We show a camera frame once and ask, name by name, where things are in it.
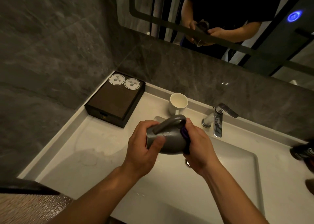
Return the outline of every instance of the brown box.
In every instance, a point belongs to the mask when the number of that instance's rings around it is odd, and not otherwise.
[[[145,91],[145,82],[115,71],[85,104],[89,115],[124,128]]]

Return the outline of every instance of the white countertop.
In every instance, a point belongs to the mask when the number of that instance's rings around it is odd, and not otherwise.
[[[120,159],[125,155],[128,138],[140,120],[152,120],[155,116],[169,117],[167,103],[167,100],[145,92],[124,129],[87,116],[35,180],[72,198],[78,198],[114,168],[110,165],[115,163],[113,159]],[[189,108],[183,115],[190,117],[197,126],[200,126],[200,121],[205,117]],[[212,137],[212,129],[207,131]],[[305,179],[314,178],[314,175],[303,162],[290,155],[290,147],[227,122],[223,124],[221,140],[257,155],[265,216],[270,223],[314,223],[314,196],[304,184]],[[84,150],[91,150],[91,155],[80,153]],[[137,195],[139,198],[144,197],[141,193]],[[133,206],[143,202],[142,199],[136,200],[131,194],[127,194],[125,200],[127,199]],[[123,214],[126,219],[131,220],[129,224],[141,223],[137,222],[139,217],[132,211],[134,207],[128,206],[130,202],[121,202],[119,208],[130,210]],[[145,205],[165,208],[152,202]],[[113,217],[120,215],[116,210],[113,212]]]

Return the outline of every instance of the chrome faucet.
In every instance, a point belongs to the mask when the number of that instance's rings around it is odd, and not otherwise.
[[[202,126],[205,128],[210,128],[212,123],[214,123],[214,136],[219,138],[221,138],[222,135],[222,113],[224,111],[234,118],[238,117],[238,114],[231,110],[227,105],[220,103],[217,107],[214,107],[213,113],[202,120]]]

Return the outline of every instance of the round sticker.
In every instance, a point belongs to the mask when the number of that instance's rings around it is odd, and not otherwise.
[[[137,79],[127,79],[124,83],[124,86],[131,90],[138,89],[140,85],[141,84]]]
[[[114,74],[111,75],[109,78],[109,83],[111,83],[112,85],[121,85],[123,84],[125,81],[125,77],[121,74]]]

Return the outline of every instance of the black shirt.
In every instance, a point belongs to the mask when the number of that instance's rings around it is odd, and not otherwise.
[[[245,22],[273,20],[280,0],[191,0],[196,22],[204,19],[210,28],[237,29]]]

